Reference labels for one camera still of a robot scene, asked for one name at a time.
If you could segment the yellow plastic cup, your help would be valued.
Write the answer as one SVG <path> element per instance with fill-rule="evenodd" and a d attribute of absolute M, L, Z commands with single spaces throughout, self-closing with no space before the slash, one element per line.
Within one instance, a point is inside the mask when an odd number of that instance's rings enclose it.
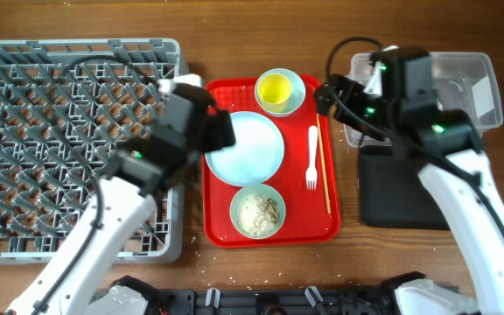
<path fill-rule="evenodd" d="M 270 73 L 263 76 L 258 83 L 257 93 L 260 104 L 274 113 L 281 113 L 291 97 L 290 80 L 280 73 Z"/>

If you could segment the green bowl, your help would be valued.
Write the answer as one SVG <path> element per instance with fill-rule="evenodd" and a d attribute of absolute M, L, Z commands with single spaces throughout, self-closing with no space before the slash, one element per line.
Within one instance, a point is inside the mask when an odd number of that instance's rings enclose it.
<path fill-rule="evenodd" d="M 238 222 L 238 207 L 241 204 L 242 200 L 249 196 L 250 194 L 258 194 L 267 198 L 273 199 L 277 203 L 277 208 L 279 212 L 279 221 L 276 224 L 275 228 L 266 236 L 264 237 L 254 237 L 249 234 L 246 234 L 239 222 Z M 247 185 L 244 186 L 242 189 L 240 189 L 235 196 L 233 197 L 231 204 L 230 204 L 230 219 L 234 225 L 234 227 L 237 229 L 237 231 L 241 234 L 244 235 L 245 237 L 249 239 L 254 239 L 254 240 L 261 240 L 261 239 L 268 239 L 271 236 L 275 235 L 278 230 L 283 226 L 284 221 L 286 217 L 286 205 L 284 202 L 283 197 L 281 194 L 273 187 L 265 184 L 254 184 L 254 185 Z"/>

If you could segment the leftover rice food waste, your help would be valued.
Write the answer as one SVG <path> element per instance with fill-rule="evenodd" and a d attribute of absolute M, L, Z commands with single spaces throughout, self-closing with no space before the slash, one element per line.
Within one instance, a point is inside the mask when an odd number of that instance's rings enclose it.
<path fill-rule="evenodd" d="M 266 236 L 279 221 L 277 203 L 258 194 L 245 197 L 238 207 L 237 214 L 242 230 L 254 237 Z"/>

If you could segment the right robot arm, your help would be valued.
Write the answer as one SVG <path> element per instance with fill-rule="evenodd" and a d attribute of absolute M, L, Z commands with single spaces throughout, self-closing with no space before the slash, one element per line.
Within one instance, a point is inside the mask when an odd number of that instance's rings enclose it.
<path fill-rule="evenodd" d="M 381 92 L 331 74 L 315 90 L 317 111 L 379 140 L 409 160 L 435 200 L 470 271 L 480 314 L 504 314 L 504 204 L 481 137 L 461 109 L 443 111 L 429 53 L 373 52 Z"/>

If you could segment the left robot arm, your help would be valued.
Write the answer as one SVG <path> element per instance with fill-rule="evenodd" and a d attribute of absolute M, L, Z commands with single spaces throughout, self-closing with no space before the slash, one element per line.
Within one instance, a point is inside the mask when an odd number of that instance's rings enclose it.
<path fill-rule="evenodd" d="M 127 240 L 157 211 L 158 195 L 184 180 L 202 154 L 235 144 L 230 114 L 202 87 L 164 90 L 164 113 L 146 138 L 120 143 L 94 197 L 36 280 L 8 314 L 82 314 Z"/>

